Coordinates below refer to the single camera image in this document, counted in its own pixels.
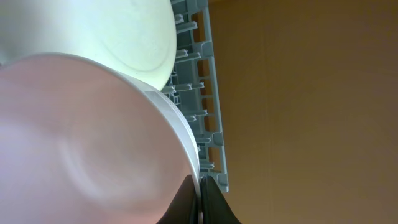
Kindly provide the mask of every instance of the plastic dish rack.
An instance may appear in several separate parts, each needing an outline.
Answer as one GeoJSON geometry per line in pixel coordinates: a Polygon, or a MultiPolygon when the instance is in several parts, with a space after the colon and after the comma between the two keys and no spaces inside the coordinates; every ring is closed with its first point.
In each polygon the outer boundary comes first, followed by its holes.
{"type": "Polygon", "coordinates": [[[171,0],[177,55],[162,90],[181,110],[195,135],[200,175],[212,176],[228,191],[223,127],[207,0],[171,0]]]}

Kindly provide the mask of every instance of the brown surface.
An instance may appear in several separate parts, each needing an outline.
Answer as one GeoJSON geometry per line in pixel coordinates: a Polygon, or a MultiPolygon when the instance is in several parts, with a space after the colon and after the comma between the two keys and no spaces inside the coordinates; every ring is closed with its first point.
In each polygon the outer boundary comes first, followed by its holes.
{"type": "Polygon", "coordinates": [[[210,14],[237,217],[398,223],[398,2],[229,0],[210,14]]]}

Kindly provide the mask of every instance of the dish rack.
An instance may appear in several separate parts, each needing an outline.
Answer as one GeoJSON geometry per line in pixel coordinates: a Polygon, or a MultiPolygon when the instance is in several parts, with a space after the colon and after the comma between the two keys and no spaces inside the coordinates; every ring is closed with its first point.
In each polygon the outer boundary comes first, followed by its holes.
{"type": "Polygon", "coordinates": [[[223,127],[207,0],[171,0],[177,54],[162,93],[181,110],[198,146],[200,175],[228,191],[223,127]]]}

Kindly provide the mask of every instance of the gray dish rack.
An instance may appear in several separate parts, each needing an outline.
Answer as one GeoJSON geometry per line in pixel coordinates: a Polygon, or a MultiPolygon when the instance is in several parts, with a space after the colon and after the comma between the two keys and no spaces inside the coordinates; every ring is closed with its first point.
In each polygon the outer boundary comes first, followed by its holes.
{"type": "Polygon", "coordinates": [[[208,1],[170,2],[177,30],[177,54],[162,93],[181,110],[193,131],[199,150],[200,175],[212,176],[220,190],[227,192],[228,173],[208,1]]]}

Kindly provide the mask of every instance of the black object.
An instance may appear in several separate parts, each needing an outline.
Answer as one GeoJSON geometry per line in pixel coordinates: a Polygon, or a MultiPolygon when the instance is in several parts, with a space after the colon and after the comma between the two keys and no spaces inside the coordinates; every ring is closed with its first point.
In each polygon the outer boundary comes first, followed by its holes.
{"type": "Polygon", "coordinates": [[[158,224],[197,224],[198,208],[201,205],[203,224],[239,224],[223,194],[212,177],[200,181],[201,204],[198,204],[192,176],[186,176],[170,207],[158,224]]]}

